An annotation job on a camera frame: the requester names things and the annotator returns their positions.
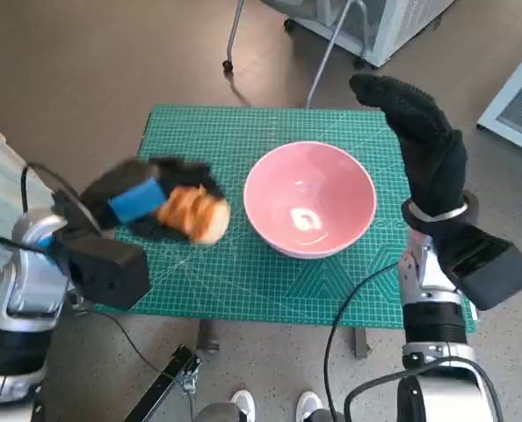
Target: white sneaker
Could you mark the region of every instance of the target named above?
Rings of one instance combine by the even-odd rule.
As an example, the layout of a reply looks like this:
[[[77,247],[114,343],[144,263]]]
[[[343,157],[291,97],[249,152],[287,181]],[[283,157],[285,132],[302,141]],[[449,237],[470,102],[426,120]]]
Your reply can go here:
[[[323,403],[320,397],[312,391],[306,391],[298,399],[296,405],[296,422],[304,422],[305,419],[317,411],[323,409]]]
[[[247,422],[255,422],[255,402],[253,396],[245,389],[239,390],[232,397],[232,403],[240,408],[240,411],[247,416]]]

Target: wire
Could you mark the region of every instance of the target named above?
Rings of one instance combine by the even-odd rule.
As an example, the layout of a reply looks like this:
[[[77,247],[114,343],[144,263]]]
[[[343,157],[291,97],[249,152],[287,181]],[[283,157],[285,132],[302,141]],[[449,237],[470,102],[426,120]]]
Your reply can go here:
[[[68,312],[68,314],[93,314],[93,315],[99,315],[101,317],[105,317],[111,321],[113,321],[117,327],[119,327],[119,329],[122,331],[122,334],[124,334],[124,337],[125,339],[127,340],[127,342],[130,344],[130,346],[133,348],[133,350],[136,352],[136,354],[138,355],[138,357],[146,364],[148,365],[148,367],[150,367],[151,369],[153,369],[154,371],[156,371],[159,375],[163,375],[167,378],[169,378],[170,380],[172,381],[175,381],[179,387],[183,388],[183,386],[181,384],[179,384],[178,380],[176,377],[174,377],[173,375],[171,374],[168,374],[164,371],[162,371],[161,369],[159,369],[156,365],[154,365],[153,363],[151,363],[148,358],[146,358],[146,356],[143,355],[143,353],[140,351],[140,349],[138,348],[138,346],[135,344],[135,342],[130,338],[130,335],[128,334],[127,330],[122,326],[122,324],[120,323],[120,321],[115,318],[114,316],[111,316],[109,314],[106,314],[105,312],[100,312],[98,310],[94,310],[94,309],[80,309],[80,310],[72,310],[70,312]],[[192,395],[190,392],[184,390],[184,393],[186,393],[187,395],[187,398],[189,399],[189,412],[190,412],[190,415],[191,415],[191,422],[194,421],[194,403],[192,401]]]
[[[135,344],[135,342],[130,338],[130,335],[128,334],[127,330],[122,326],[120,321],[115,318],[114,316],[111,316],[109,314],[106,314],[105,312],[100,312],[98,310],[94,309],[80,309],[80,310],[72,310],[68,312],[69,314],[93,314],[93,315],[99,315],[101,317],[107,318],[111,321],[113,321],[117,327],[119,327],[119,330],[122,331],[122,334],[124,334],[124,337],[127,339],[127,342],[130,344],[130,346],[133,348],[133,350],[136,352],[138,357],[146,364],[148,367],[152,368],[154,371],[156,371],[158,374],[163,375],[170,380],[176,381],[175,377],[173,375],[170,375],[164,371],[162,371],[160,368],[158,368],[156,365],[151,363],[146,356],[143,355],[143,353],[140,351],[138,346]]]
[[[330,364],[330,351],[331,351],[331,343],[333,342],[333,337],[335,336],[335,332],[337,331],[337,327],[339,326],[339,323],[341,323],[341,319],[343,319],[344,313],[347,311],[347,308],[349,308],[349,304],[351,303],[353,297],[359,292],[359,290],[367,284],[368,281],[372,280],[374,277],[381,275],[385,273],[386,271],[391,270],[397,266],[397,262],[390,265],[385,266],[381,270],[370,274],[368,277],[366,277],[364,280],[362,280],[351,292],[350,295],[347,296],[347,299],[345,299],[345,302],[339,309],[339,312],[337,313],[337,316],[335,317],[335,321],[333,322],[333,326],[331,327],[330,337],[328,338],[328,344],[325,346],[325,355],[323,357],[323,384],[325,385],[325,394],[328,398],[328,402],[330,404],[330,412],[331,417],[333,418],[334,422],[337,422],[337,411],[335,410],[335,405],[333,404],[333,397],[331,396],[331,388],[330,388],[330,374],[329,374],[329,364]]]
[[[431,363],[428,363],[426,365],[423,365],[421,367],[417,367],[414,369],[407,369],[405,371],[395,372],[390,375],[384,375],[380,378],[376,378],[374,380],[371,380],[369,382],[365,382],[364,384],[359,385],[356,389],[351,391],[347,397],[345,398],[344,403],[344,415],[346,422],[352,422],[351,418],[351,403],[353,399],[358,396],[359,394],[364,393],[368,389],[371,389],[372,387],[377,387],[379,385],[385,384],[387,382],[392,382],[395,380],[400,380],[402,378],[406,378],[408,376],[416,376],[420,375],[424,372],[431,371],[432,369],[441,366],[443,363],[446,362],[462,362],[466,363],[473,369],[477,371],[477,373],[480,375],[480,377],[483,379],[484,383],[488,387],[489,394],[491,395],[491,402],[493,403],[493,408],[496,412],[496,418],[498,422],[504,422],[504,413],[503,409],[501,407],[501,403],[499,402],[499,398],[497,397],[497,391],[496,386],[494,385],[493,381],[490,380],[488,374],[486,371],[478,365],[476,362],[470,359],[461,358],[459,356],[448,356],[445,358],[439,358],[434,360]]]
[[[14,240],[10,240],[6,237],[0,236],[0,244],[5,246],[7,249],[21,249],[23,251],[40,253],[42,255],[52,256],[49,251],[41,249],[37,246],[31,246],[30,244],[22,244],[20,242],[15,242]]]
[[[26,174],[29,172],[30,169],[42,170],[46,174],[52,176],[52,178],[58,181],[66,191],[68,191],[72,196],[79,200],[79,195],[77,194],[76,189],[74,189],[73,186],[58,173],[48,169],[44,164],[27,163],[21,171],[21,201],[23,203],[23,214],[29,210],[29,203],[26,195]]]
[[[74,189],[65,178],[48,169],[44,164],[27,163],[25,167],[23,167],[23,171],[21,172],[21,202],[23,203],[23,214],[29,210],[28,197],[26,194],[26,174],[28,173],[29,169],[44,171],[54,180],[59,182],[60,185],[62,185],[63,192],[68,197],[69,201],[74,204],[76,208],[83,214],[83,217],[85,217],[85,220],[87,220],[87,222],[94,228],[95,232],[100,236],[103,235],[101,226],[99,226],[97,220],[95,220],[95,217],[93,217],[93,214],[90,212],[90,210],[87,209],[87,207],[81,202],[76,189]]]

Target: bread slice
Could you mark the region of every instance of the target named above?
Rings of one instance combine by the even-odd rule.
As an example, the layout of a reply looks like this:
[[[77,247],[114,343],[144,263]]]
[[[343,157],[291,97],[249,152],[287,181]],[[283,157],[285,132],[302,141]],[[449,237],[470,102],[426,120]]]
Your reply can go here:
[[[203,186],[178,186],[157,210],[156,218],[164,226],[185,233],[192,242],[215,244],[229,225],[230,206],[216,199]]]

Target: black robotic glove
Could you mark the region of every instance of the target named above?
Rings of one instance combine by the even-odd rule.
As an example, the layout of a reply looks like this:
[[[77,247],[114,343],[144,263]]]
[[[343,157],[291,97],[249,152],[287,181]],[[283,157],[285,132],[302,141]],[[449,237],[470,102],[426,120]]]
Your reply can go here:
[[[464,205],[467,154],[435,100],[389,76],[355,75],[350,86],[363,106],[380,108],[400,141],[411,199],[429,216]]]
[[[203,186],[215,198],[224,197],[207,164],[164,156],[148,161],[129,159],[89,185],[80,198],[102,229],[126,224],[137,236],[187,240],[181,231],[163,226],[151,214],[176,186]],[[130,207],[130,214],[138,216],[122,216],[119,210],[123,207]]]

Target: green cutting mat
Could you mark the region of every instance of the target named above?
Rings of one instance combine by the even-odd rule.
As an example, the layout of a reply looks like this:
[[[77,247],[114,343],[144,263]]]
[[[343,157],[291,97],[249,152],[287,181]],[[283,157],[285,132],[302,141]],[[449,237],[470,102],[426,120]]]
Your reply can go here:
[[[243,184],[251,166],[267,151],[300,140],[350,152],[376,187],[372,227],[346,251],[327,259],[281,255],[253,231],[243,211]],[[395,263],[405,248],[407,226],[400,205],[409,189],[398,141],[382,113],[158,105],[149,115],[139,156],[166,154],[212,165],[232,206],[232,221],[212,247],[146,241],[119,230],[116,238],[140,244],[149,260],[152,289],[130,312],[332,324],[353,286]],[[361,289],[343,323],[402,328],[396,270]]]

